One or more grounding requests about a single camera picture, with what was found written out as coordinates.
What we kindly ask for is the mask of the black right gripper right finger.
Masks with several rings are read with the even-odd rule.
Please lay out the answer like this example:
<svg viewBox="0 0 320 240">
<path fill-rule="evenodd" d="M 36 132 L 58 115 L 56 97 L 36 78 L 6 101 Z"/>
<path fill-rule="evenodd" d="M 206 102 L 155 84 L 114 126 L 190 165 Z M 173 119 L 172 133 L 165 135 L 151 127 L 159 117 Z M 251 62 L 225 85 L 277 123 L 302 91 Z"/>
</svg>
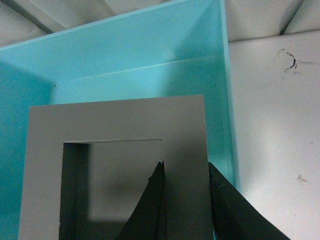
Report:
<svg viewBox="0 0 320 240">
<path fill-rule="evenodd" d="M 213 232 L 217 240 L 288 240 L 211 163 L 208 163 Z"/>
</svg>

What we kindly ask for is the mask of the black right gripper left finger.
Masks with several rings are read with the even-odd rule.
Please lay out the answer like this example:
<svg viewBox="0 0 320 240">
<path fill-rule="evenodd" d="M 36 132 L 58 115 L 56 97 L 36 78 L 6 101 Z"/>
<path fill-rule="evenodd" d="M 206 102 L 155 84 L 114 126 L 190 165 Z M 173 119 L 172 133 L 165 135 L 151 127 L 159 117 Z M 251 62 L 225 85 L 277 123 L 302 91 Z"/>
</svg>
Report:
<svg viewBox="0 0 320 240">
<path fill-rule="evenodd" d="M 119 240 L 166 239 L 165 166 L 158 162 Z"/>
</svg>

